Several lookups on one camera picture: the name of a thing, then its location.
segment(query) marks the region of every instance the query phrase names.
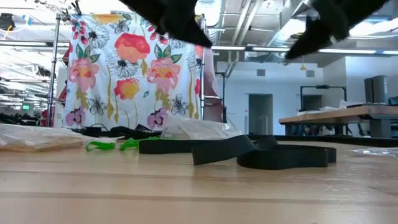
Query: purple flower print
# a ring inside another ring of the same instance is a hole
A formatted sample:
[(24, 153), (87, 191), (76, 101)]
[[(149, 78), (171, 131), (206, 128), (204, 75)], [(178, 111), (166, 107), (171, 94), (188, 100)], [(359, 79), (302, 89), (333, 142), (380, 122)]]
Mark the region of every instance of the purple flower print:
[(84, 107), (80, 107), (78, 109), (74, 109), (73, 111), (69, 112), (66, 117), (67, 125), (72, 126), (75, 123), (77, 125), (81, 124), (83, 121), (86, 120), (86, 114), (83, 111)]
[(148, 116), (147, 122), (148, 126), (151, 129), (155, 127), (163, 128), (165, 124), (167, 124), (167, 108), (161, 108), (160, 110), (155, 111), (155, 113), (151, 113)]

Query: black rubber band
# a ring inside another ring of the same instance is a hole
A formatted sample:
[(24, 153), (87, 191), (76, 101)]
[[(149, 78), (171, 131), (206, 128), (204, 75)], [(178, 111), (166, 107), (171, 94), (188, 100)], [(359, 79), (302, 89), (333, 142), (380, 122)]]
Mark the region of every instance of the black rubber band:
[(335, 148), (278, 144), (273, 136), (263, 136), (254, 142), (246, 135), (214, 141), (141, 141), (139, 147), (141, 154), (192, 152), (194, 165), (235, 157), (243, 167), (266, 170), (327, 167), (329, 162), (336, 162)]

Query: door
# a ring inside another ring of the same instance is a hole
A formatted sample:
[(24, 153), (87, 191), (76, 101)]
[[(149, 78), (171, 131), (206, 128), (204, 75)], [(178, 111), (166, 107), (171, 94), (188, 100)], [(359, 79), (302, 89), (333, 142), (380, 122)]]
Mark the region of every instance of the door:
[(272, 134), (272, 95), (249, 95), (249, 134)]

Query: white wall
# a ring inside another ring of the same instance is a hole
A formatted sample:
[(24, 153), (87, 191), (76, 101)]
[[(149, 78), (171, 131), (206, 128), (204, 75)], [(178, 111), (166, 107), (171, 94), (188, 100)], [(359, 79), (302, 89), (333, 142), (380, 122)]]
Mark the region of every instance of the white wall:
[(349, 102), (366, 102), (364, 79), (377, 75), (390, 76), (390, 58), (345, 57), (347, 74), (347, 99)]
[[(346, 60), (341, 58), (323, 68), (323, 83), (330, 86), (346, 86)], [(322, 98), (323, 106), (339, 107), (344, 99), (343, 89), (325, 90)]]
[[(302, 85), (323, 84), (322, 69), (316, 64), (305, 64), (308, 70), (315, 71), (315, 78), (307, 78), (301, 64), (284, 66), (278, 63), (239, 62), (233, 70), (225, 87), (225, 105), (228, 118), (236, 128), (244, 131), (245, 111), (249, 109), (248, 94), (273, 95), (273, 134), (284, 135), (285, 128), (279, 124), (280, 118), (296, 116), (297, 94)], [(218, 63), (218, 71), (225, 70), (225, 63)], [(257, 69), (266, 69), (265, 77), (257, 77)], [(218, 79), (218, 89), (222, 93), (222, 78)], [(305, 90), (306, 94), (323, 94), (321, 90)]]
[(398, 57), (389, 59), (388, 95), (398, 96)]

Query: pink flower print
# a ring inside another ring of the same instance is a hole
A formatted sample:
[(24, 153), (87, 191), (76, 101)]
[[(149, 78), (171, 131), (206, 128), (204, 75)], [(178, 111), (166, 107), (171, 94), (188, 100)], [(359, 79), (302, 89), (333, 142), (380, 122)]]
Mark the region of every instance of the pink flower print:
[(80, 91), (85, 92), (89, 86), (90, 88), (95, 86), (95, 75), (99, 69), (98, 65), (91, 63), (90, 58), (75, 59), (68, 69), (69, 80), (77, 83)]
[(181, 67), (173, 64), (173, 60), (169, 57), (153, 60), (150, 65), (151, 68), (146, 71), (148, 82), (156, 83), (156, 87), (164, 94), (167, 94), (170, 88), (174, 90)]

